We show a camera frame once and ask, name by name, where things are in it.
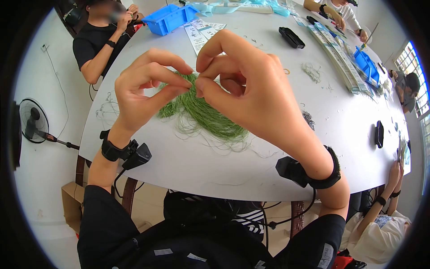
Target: cardboard box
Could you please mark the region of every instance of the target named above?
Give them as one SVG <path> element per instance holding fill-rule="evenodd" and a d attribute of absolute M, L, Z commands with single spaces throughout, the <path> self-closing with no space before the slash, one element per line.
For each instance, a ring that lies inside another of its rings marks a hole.
<path fill-rule="evenodd" d="M 64 217 L 66 223 L 77 234 L 79 234 L 80 222 L 83 214 L 83 194 L 84 187 L 70 182 L 61 187 L 61 197 L 63 198 Z"/>

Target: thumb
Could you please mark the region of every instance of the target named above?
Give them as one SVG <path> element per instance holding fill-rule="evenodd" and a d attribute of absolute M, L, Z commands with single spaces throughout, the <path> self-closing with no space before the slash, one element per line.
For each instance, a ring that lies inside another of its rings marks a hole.
<path fill-rule="evenodd" d="M 195 81 L 197 97 L 204 97 L 206 102 L 213 108 L 226 115 L 225 112 L 228 108 L 235 107 L 235 97 L 226 91 L 224 91 L 216 82 L 213 80 L 200 77 Z"/>
<path fill-rule="evenodd" d="M 150 111 L 155 114 L 168 102 L 172 101 L 175 97 L 182 93 L 186 93 L 190 89 L 180 86 L 166 85 L 156 93 L 153 97 L 148 99 L 147 106 Z"/>

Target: black sleeve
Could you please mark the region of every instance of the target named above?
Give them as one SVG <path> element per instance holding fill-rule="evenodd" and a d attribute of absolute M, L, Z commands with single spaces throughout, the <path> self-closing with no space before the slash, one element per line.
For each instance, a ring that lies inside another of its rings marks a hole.
<path fill-rule="evenodd" d="M 344 228 L 343 217 L 337 214 L 324 215 L 291 238 L 275 259 L 281 268 L 331 269 Z"/>
<path fill-rule="evenodd" d="M 94 185 L 85 188 L 77 246 L 82 269 L 100 267 L 113 250 L 138 234 L 130 215 L 109 192 Z"/>
<path fill-rule="evenodd" d="M 88 40 L 75 38 L 73 40 L 73 53 L 79 66 L 79 71 L 84 63 L 94 59 L 96 53 Z"/>

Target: white t-shirt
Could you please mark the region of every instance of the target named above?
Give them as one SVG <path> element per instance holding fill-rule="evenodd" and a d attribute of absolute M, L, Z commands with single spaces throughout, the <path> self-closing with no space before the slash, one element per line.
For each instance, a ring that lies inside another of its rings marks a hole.
<path fill-rule="evenodd" d="M 354 11 L 352 11 L 352 9 L 349 5 L 337 7 L 337 6 L 333 5 L 332 0 L 314 0 L 314 1 L 317 3 L 320 3 L 321 5 L 326 4 L 327 6 L 336 10 L 336 12 L 341 13 L 342 18 L 344 18 L 344 20 L 348 22 L 348 24 L 351 26 L 351 28 L 354 31 L 361 29 L 361 27 L 358 24 L 358 21 L 355 17 Z"/>
<path fill-rule="evenodd" d="M 353 259 L 365 263 L 390 261 L 405 237 L 405 224 L 410 225 L 410 219 L 398 211 L 391 216 L 378 215 L 358 237 L 354 233 L 362 220 L 362 213 L 357 213 L 346 223 L 339 250 L 348 249 Z"/>

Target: floor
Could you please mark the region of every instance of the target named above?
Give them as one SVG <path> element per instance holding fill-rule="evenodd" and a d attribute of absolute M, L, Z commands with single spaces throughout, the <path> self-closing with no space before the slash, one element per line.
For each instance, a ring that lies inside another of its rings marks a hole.
<path fill-rule="evenodd" d="M 84 186 L 88 178 L 88 167 L 84 169 Z M 117 188 L 122 194 L 127 177 L 121 176 L 117 181 Z M 163 200 L 167 189 L 145 183 L 134 195 L 132 207 L 132 220 L 139 231 L 144 231 L 150 226 L 153 226 L 164 220 L 163 217 Z M 115 198 L 121 203 L 121 198 L 115 194 Z M 276 202 L 267 202 L 265 207 L 271 206 Z M 308 207 L 309 202 L 305 202 L 305 207 Z M 318 201 L 304 215 L 304 224 L 307 225 L 318 216 L 319 212 Z M 267 221 L 279 222 L 291 217 L 291 203 L 282 202 L 281 204 L 266 210 Z M 291 223 L 283 223 L 276 226 L 274 230 L 269 229 L 269 252 L 272 256 L 279 253 L 289 241 Z M 264 234 L 263 244 L 266 244 L 266 235 Z"/>

